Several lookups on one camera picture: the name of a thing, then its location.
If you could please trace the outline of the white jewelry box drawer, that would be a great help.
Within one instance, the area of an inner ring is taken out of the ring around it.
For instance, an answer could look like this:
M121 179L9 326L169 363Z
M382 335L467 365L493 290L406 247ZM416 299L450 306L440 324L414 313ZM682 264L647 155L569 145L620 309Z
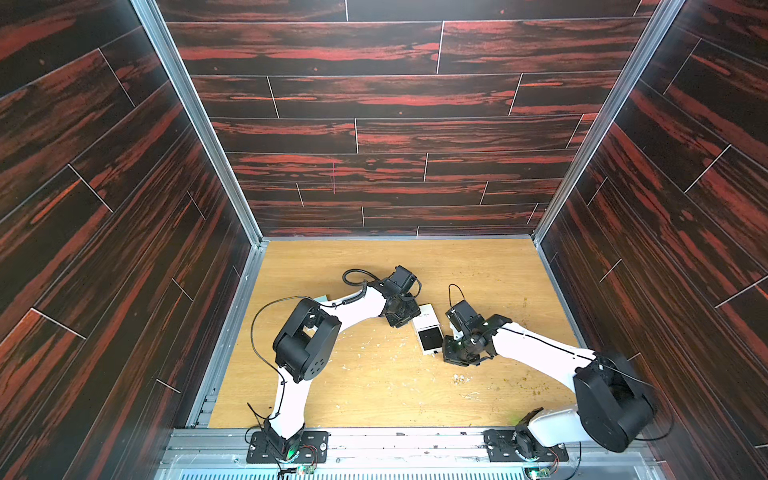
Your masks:
M443 335L439 326L421 329L417 332L424 355L435 355L443 349Z

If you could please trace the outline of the white jewelry box sleeve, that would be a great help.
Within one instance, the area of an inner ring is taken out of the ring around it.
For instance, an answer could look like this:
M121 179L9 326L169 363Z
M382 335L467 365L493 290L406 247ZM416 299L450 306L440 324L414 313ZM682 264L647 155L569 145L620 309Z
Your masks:
M420 314L412 319L411 323L417 333L436 328L440 330L439 319L431 304L420 305Z

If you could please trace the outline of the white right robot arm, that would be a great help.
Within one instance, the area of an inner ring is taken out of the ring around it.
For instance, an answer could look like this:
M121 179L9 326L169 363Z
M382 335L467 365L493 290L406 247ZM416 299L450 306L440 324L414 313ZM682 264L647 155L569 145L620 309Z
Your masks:
M574 392L576 404L529 412L515 426L517 453L537 460L561 443L592 440L621 453L657 412L647 386L621 355L604 355L536 334L500 315L443 340L444 361L479 365L497 356L526 364Z

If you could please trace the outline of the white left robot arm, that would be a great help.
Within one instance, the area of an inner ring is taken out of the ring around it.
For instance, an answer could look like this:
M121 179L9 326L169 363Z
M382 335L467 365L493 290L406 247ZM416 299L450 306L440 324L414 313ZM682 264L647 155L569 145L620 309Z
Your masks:
M298 441L305 426L311 382L328 365L341 332L376 317L399 328L419 315L414 296L391 293L384 287L367 286L328 302L301 299L273 342L281 377L276 410L265 425L273 444L290 450Z

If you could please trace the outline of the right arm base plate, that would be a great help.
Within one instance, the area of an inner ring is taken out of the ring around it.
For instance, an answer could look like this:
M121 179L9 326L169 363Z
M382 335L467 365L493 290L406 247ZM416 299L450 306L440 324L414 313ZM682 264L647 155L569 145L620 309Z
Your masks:
M567 462L569 455L562 444L542 446L528 432L516 429L488 429L483 441L491 462Z

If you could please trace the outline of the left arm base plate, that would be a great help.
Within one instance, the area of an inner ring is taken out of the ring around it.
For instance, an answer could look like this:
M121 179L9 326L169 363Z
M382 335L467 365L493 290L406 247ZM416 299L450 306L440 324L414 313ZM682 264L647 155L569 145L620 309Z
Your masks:
M327 459L328 443L327 431L300 430L289 439L271 431L254 431L249 440L246 463L322 464Z

